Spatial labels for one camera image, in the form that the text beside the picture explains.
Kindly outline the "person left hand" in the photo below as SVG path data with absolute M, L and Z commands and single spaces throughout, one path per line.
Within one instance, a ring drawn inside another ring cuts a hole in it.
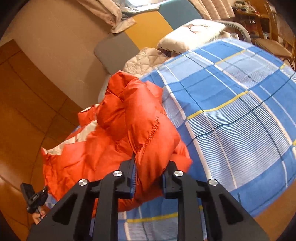
M 34 223 L 37 225 L 46 215 L 46 211 L 44 209 L 37 210 L 32 214 L 32 219 Z

